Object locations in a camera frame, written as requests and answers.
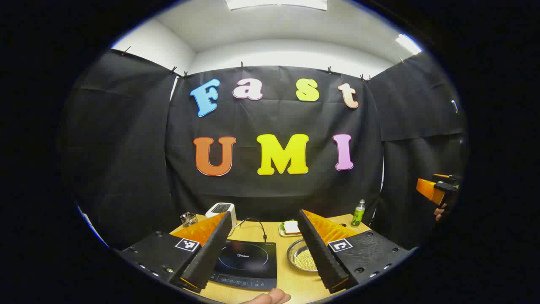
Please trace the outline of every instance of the metal bowl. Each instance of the metal bowl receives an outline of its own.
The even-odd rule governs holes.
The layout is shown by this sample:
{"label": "metal bowl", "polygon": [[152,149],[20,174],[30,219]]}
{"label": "metal bowl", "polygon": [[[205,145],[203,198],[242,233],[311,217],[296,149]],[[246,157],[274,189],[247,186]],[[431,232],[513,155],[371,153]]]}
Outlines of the metal bowl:
{"label": "metal bowl", "polygon": [[299,239],[296,242],[292,243],[289,249],[287,249],[287,258],[289,259],[289,262],[292,266],[306,271],[306,272],[317,272],[317,270],[307,270],[300,268],[294,264],[294,259],[296,259],[296,256],[302,253],[302,251],[308,250],[306,242],[303,239]]}

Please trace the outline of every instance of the white toaster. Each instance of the white toaster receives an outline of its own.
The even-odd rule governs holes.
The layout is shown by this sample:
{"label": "white toaster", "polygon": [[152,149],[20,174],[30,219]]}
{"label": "white toaster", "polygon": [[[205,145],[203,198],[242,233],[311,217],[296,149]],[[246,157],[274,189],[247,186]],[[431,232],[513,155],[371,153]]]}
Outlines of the white toaster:
{"label": "white toaster", "polygon": [[231,235],[232,231],[234,230],[236,226],[236,211],[234,210],[234,204],[231,203],[216,203],[213,205],[206,213],[206,218],[210,218],[212,216],[218,215],[223,212],[231,212],[231,231],[229,232],[229,235]]}

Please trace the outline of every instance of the letter f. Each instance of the letter f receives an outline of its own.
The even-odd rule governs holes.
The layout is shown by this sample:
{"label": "letter f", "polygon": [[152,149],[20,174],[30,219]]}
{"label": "letter f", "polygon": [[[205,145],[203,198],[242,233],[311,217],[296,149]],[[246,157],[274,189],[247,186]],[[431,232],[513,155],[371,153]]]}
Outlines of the letter f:
{"label": "letter f", "polygon": [[214,78],[191,91],[190,95],[195,97],[195,101],[199,106],[199,112],[197,113],[199,117],[205,116],[206,114],[212,112],[218,107],[217,104],[210,101],[210,98],[213,100],[218,99],[218,91],[216,91],[216,89],[214,89],[213,87],[218,87],[220,84],[221,83],[219,82],[219,80]]}

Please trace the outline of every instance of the black cloth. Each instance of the black cloth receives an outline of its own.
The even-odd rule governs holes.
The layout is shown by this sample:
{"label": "black cloth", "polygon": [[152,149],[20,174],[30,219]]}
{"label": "black cloth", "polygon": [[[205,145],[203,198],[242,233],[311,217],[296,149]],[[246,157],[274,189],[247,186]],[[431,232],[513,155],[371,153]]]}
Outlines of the black cloth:
{"label": "black cloth", "polygon": [[384,147],[382,201],[371,228],[400,246],[420,246],[433,233],[437,205],[416,191],[418,179],[463,174],[461,134],[388,141]]}
{"label": "black cloth", "polygon": [[436,225],[437,206],[416,191],[418,179],[462,175],[468,152],[460,144],[464,111],[444,69],[425,52],[381,72],[368,86],[384,147],[381,201],[370,227],[411,249],[423,244]]}
{"label": "black cloth", "polygon": [[444,69],[425,52],[377,74],[368,86],[380,115],[382,141],[465,131],[457,90]]}
{"label": "black cloth", "polygon": [[[198,117],[190,92],[217,78],[216,110]],[[238,99],[232,94],[237,81],[256,78],[262,82],[260,100]],[[319,99],[300,101],[296,82],[314,79]],[[338,86],[349,83],[356,90],[356,109],[347,107]],[[337,171],[338,150],[332,136],[349,134],[354,168]],[[293,134],[306,134],[306,174],[287,171],[258,175],[261,145],[257,136],[274,134],[285,148]],[[211,137],[210,162],[221,163],[218,138],[233,136],[231,170],[223,176],[206,176],[195,166],[197,137]],[[291,219],[299,209],[322,216],[352,213],[366,199],[365,219],[371,219],[373,197],[380,192],[382,145],[379,122],[371,93],[359,78],[327,71],[293,67],[244,67],[213,70],[179,79],[170,104],[167,166],[172,197],[178,209],[206,212],[217,202],[234,203],[237,218],[261,221]]]}
{"label": "black cloth", "polygon": [[76,84],[58,138],[64,183],[111,247],[180,225],[168,189],[165,126],[174,79],[108,50]]}

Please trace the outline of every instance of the yellow letter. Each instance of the yellow letter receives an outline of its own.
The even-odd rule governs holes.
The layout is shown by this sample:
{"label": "yellow letter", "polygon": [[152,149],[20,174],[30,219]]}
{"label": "yellow letter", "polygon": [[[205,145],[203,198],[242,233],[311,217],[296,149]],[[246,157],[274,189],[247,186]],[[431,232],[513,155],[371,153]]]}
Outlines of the yellow letter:
{"label": "yellow letter", "polygon": [[306,166],[306,143],[309,137],[306,134],[294,134],[291,136],[285,150],[279,144],[278,139],[273,134],[263,134],[257,136],[257,141],[261,144],[261,167],[257,170],[259,175],[272,175],[271,160],[279,174],[282,174],[291,161],[287,169],[289,174],[305,174],[308,172]]}
{"label": "yellow letter", "polygon": [[317,91],[317,83],[313,79],[298,79],[296,82],[296,96],[302,101],[316,101],[319,99],[319,91]]}

